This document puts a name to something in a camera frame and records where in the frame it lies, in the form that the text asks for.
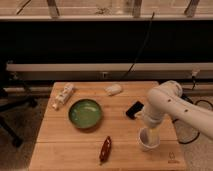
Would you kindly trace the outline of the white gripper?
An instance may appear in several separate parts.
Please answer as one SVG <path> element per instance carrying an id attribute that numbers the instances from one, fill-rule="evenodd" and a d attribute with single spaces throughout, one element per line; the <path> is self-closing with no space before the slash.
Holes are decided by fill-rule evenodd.
<path id="1" fill-rule="evenodd" d="M 145 113 L 142 115 L 142 119 L 145 125 L 149 128 L 147 130 L 147 136 L 149 142 L 156 142 L 158 140 L 157 128 L 163 121 L 163 115 L 151 115 L 150 113 Z"/>

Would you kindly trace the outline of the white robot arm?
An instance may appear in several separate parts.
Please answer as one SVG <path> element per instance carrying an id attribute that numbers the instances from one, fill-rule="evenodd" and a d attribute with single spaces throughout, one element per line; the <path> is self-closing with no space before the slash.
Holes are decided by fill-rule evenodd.
<path id="1" fill-rule="evenodd" d="M 181 98 L 183 89 L 176 81 L 166 81 L 150 89 L 142 119 L 148 128 L 158 127 L 165 114 L 184 121 L 213 140 L 213 111 L 193 105 Z"/>

